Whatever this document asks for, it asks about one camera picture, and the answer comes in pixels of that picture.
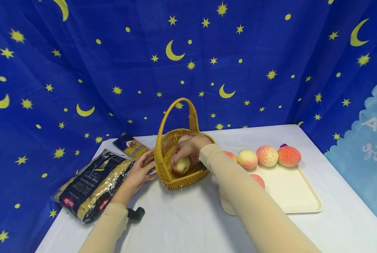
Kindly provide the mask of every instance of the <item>fruit in hand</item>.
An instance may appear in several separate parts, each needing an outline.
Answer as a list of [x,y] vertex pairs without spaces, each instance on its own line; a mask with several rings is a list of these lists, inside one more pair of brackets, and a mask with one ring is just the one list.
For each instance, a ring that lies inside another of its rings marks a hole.
[[176,173],[184,174],[186,173],[191,166],[191,161],[188,157],[180,158],[174,165],[173,171]]
[[259,163],[263,166],[271,167],[277,164],[278,152],[272,146],[261,146],[258,148],[256,154]]
[[246,170],[257,167],[257,155],[250,149],[242,149],[239,151],[237,159],[238,163]]
[[236,158],[236,155],[233,154],[232,152],[228,152],[228,151],[224,151],[225,155],[227,155],[228,157],[232,158],[232,160],[234,160],[235,162],[238,162],[238,159]]
[[278,162],[286,167],[298,165],[302,155],[295,147],[283,146],[278,150]]

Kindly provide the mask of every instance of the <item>peach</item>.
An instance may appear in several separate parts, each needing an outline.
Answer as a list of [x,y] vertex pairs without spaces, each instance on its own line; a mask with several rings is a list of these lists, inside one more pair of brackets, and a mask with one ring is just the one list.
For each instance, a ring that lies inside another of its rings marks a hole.
[[227,155],[228,157],[232,158],[232,160],[234,160],[235,162],[238,162],[238,159],[236,158],[236,155],[233,154],[232,152],[228,152],[228,151],[224,151],[225,155]]
[[262,179],[261,176],[259,176],[259,175],[257,175],[257,174],[250,174],[250,176],[252,176],[253,179],[254,179],[255,181],[257,181],[257,183],[259,183],[261,187],[263,187],[263,189],[266,189],[265,182],[264,182],[264,180]]
[[294,147],[283,146],[278,150],[278,162],[286,167],[297,165],[301,159],[301,153]]
[[191,135],[183,135],[179,140],[178,140],[178,143],[182,142],[182,141],[185,141],[187,139],[190,139],[191,138]]
[[250,149],[242,149],[238,154],[238,163],[246,170],[257,167],[257,155]]
[[256,152],[259,163],[266,167],[271,167],[277,164],[278,152],[272,146],[261,146]]

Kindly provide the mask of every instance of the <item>hand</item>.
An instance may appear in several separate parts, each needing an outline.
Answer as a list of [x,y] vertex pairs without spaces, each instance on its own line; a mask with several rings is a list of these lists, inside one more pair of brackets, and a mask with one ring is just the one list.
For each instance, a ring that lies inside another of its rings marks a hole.
[[194,136],[190,139],[180,142],[173,151],[173,157],[170,161],[171,167],[177,161],[185,156],[191,155],[191,168],[198,163],[198,159],[200,156],[200,150],[207,146],[208,144],[212,144],[210,139],[204,136]]

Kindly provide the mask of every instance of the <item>white tray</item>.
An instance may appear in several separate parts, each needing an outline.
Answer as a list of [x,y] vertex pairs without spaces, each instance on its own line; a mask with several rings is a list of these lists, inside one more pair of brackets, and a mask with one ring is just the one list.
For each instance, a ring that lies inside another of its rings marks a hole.
[[284,167],[279,163],[273,167],[258,164],[249,174],[263,178],[266,191],[285,213],[318,213],[323,205],[299,166]]

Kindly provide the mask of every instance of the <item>white table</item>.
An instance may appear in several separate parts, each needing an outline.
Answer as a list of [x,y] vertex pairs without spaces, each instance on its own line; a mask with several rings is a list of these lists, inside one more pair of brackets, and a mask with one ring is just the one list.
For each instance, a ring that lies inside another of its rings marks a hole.
[[[289,215],[292,221],[322,252],[377,253],[377,218],[297,125],[206,133],[221,149],[236,154],[240,149],[256,150],[263,145],[278,148],[286,143],[297,147],[303,155],[300,167],[321,198],[324,210],[317,214]],[[103,142],[95,156],[105,148],[119,153],[113,140]],[[154,147],[156,136],[137,140]],[[116,252],[254,252],[238,218],[222,210],[211,174],[194,186],[173,192],[159,180],[148,182],[130,206],[143,207],[146,214],[139,224],[127,227]],[[36,253],[77,253],[91,228],[62,209]]]

